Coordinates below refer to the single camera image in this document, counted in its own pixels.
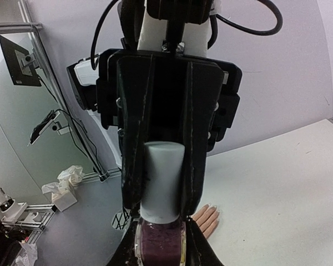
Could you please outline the mannequin hand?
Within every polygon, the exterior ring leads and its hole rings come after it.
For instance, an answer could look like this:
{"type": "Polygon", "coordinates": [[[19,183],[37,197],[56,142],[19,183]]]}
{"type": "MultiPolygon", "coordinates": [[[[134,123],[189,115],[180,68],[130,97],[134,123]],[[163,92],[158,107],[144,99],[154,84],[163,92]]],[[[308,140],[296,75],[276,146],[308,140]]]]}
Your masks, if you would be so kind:
{"type": "Polygon", "coordinates": [[[220,211],[216,205],[205,204],[192,215],[206,239],[214,233],[219,224],[220,211]]]}

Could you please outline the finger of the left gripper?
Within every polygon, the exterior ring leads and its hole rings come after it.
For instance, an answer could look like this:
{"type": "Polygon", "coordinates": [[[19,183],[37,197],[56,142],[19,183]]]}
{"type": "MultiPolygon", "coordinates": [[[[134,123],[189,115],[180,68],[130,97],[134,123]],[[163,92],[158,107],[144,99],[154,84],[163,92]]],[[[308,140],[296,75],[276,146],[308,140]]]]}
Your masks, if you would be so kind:
{"type": "Polygon", "coordinates": [[[202,196],[208,136],[223,83],[223,71],[215,63],[191,62],[186,70],[183,115],[185,156],[180,215],[192,215],[202,196]]]}
{"type": "Polygon", "coordinates": [[[123,125],[122,198],[133,209],[142,197],[143,144],[148,127],[151,58],[126,55],[117,61],[118,90],[123,125]]]}

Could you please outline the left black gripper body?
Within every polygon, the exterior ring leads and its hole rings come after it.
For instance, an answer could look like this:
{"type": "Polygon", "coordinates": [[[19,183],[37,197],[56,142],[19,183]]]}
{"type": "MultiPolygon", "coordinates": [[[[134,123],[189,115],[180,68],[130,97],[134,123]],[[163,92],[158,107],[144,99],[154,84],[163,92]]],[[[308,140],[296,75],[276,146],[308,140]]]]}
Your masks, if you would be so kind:
{"type": "Polygon", "coordinates": [[[181,112],[181,102],[185,95],[186,73],[189,63],[198,63],[201,69],[193,76],[194,84],[201,89],[198,99],[205,102],[216,85],[216,75],[207,70],[214,65],[224,73],[220,94],[211,118],[207,151],[211,151],[216,142],[221,141],[226,130],[231,128],[239,105],[239,86],[242,71],[235,64],[214,59],[197,57],[176,57],[159,52],[136,52],[124,49],[108,49],[99,56],[96,81],[97,110],[101,115],[101,124],[105,129],[111,126],[122,127],[122,112],[116,100],[121,96],[118,89],[118,60],[127,60],[127,84],[133,86],[132,101],[146,84],[143,73],[150,75],[153,82],[153,136],[171,138],[176,133],[176,119],[181,112]]]}

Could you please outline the nail polish bottle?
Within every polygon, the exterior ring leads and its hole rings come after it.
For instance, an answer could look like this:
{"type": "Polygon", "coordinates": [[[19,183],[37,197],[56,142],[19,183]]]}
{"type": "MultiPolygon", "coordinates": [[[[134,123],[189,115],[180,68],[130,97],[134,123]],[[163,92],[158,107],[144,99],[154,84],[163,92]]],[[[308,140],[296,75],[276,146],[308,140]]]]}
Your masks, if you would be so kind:
{"type": "Polygon", "coordinates": [[[135,235],[135,256],[143,266],[180,266],[186,263],[186,225],[177,219],[156,224],[140,218],[135,235]]]}

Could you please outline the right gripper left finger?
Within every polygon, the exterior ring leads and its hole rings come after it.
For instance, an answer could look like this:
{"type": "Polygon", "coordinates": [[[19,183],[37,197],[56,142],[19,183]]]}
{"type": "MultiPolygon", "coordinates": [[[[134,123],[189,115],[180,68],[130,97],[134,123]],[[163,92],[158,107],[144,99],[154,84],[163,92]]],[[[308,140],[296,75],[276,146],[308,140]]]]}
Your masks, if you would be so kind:
{"type": "Polygon", "coordinates": [[[143,265],[140,247],[140,218],[131,220],[127,231],[108,262],[107,266],[139,266],[143,265]]]}

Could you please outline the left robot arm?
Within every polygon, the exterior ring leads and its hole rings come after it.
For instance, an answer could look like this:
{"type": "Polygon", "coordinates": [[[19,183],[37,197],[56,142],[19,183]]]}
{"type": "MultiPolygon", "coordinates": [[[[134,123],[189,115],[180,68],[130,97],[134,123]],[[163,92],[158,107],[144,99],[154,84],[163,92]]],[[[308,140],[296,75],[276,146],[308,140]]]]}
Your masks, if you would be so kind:
{"type": "Polygon", "coordinates": [[[118,128],[122,153],[123,206],[132,209],[147,190],[145,145],[175,142],[185,148],[176,182],[176,213],[190,216],[200,202],[206,154],[232,126],[239,105],[241,69],[207,57],[218,22],[256,36],[278,33],[280,10],[269,30],[238,25],[216,11],[215,1],[112,1],[119,7],[121,49],[91,60],[97,79],[97,110],[105,129],[118,128]]]}

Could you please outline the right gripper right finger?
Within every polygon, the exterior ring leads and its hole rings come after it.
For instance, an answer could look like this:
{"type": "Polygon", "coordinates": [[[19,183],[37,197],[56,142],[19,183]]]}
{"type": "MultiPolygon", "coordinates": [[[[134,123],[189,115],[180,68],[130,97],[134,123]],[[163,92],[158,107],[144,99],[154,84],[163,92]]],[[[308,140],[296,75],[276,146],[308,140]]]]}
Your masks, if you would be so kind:
{"type": "Polygon", "coordinates": [[[196,221],[186,220],[186,266],[223,266],[196,221]]]}

